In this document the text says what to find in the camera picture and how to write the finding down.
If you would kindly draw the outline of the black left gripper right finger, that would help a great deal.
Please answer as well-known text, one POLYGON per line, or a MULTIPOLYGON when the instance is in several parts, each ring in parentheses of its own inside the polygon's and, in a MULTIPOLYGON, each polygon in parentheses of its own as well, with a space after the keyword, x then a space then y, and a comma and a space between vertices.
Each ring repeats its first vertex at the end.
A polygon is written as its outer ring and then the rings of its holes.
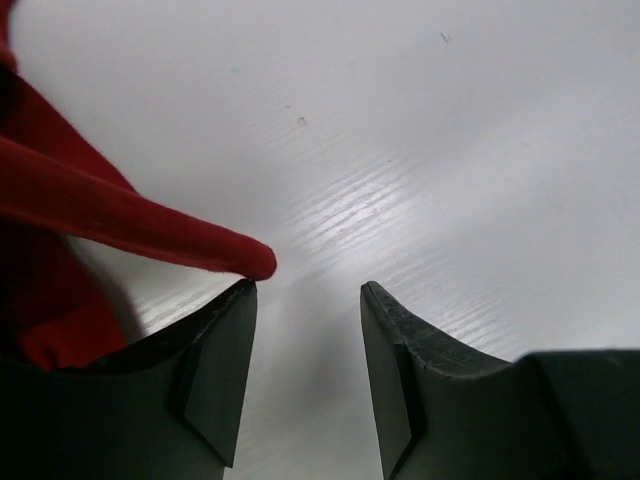
POLYGON ((639 354, 507 362, 363 285, 361 325, 387 479, 635 479, 639 354))

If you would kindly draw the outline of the red t-shirt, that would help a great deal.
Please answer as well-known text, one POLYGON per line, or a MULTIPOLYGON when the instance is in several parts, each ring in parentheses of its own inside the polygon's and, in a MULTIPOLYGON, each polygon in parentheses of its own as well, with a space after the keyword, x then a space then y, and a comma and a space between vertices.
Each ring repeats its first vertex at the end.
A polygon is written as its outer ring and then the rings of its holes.
POLYGON ((270 278, 267 245, 141 196, 19 73, 1 42, 1 353, 44 370, 126 344, 67 236, 154 260, 270 278))

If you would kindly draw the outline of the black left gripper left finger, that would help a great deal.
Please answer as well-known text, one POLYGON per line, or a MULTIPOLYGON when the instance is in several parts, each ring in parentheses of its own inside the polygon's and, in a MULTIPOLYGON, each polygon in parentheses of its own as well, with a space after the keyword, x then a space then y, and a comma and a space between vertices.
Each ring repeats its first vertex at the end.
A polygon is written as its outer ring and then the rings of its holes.
POLYGON ((220 479, 233 465, 257 317, 241 280, 85 368, 1 363, 5 479, 220 479))

